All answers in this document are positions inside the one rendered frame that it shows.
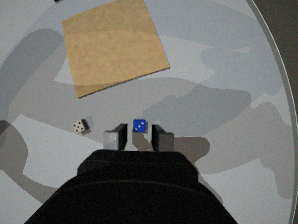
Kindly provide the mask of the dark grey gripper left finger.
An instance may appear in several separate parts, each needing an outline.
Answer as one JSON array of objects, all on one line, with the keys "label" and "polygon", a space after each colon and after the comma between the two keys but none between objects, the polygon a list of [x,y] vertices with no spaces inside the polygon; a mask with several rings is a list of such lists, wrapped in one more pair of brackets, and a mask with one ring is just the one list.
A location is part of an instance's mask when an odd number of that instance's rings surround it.
[{"label": "dark grey gripper left finger", "polygon": [[105,150],[124,150],[127,144],[128,124],[121,123],[112,131],[103,132]]}]

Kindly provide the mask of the white die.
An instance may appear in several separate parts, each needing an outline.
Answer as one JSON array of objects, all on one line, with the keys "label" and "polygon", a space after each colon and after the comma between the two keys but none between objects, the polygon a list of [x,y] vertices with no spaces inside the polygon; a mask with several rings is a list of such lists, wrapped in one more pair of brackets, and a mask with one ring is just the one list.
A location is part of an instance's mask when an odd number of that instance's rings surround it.
[{"label": "white die", "polygon": [[73,126],[76,134],[81,133],[88,129],[85,119],[81,119],[81,120],[73,123],[72,126]]}]

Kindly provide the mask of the tan flat mat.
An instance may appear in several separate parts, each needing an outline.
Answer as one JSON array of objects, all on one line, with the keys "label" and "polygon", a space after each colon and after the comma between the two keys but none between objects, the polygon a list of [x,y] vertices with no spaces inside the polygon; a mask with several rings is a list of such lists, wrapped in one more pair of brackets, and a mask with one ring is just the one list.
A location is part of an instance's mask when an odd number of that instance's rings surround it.
[{"label": "tan flat mat", "polygon": [[143,0],[115,0],[62,26],[77,98],[170,68]]}]

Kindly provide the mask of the blue die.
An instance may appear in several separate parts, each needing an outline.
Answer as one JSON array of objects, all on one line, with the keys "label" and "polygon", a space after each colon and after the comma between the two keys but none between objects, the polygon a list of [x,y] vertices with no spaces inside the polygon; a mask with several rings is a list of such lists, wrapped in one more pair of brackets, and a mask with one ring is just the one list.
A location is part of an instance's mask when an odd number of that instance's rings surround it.
[{"label": "blue die", "polygon": [[134,119],[133,132],[145,132],[145,119]]}]

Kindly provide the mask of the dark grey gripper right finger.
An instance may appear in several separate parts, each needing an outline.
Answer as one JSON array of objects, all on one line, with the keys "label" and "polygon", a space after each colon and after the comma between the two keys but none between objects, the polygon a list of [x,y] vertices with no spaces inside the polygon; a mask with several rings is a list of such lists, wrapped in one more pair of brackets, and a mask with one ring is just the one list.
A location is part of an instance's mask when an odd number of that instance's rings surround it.
[{"label": "dark grey gripper right finger", "polygon": [[152,124],[151,143],[154,151],[173,152],[174,134],[165,132],[158,124]]}]

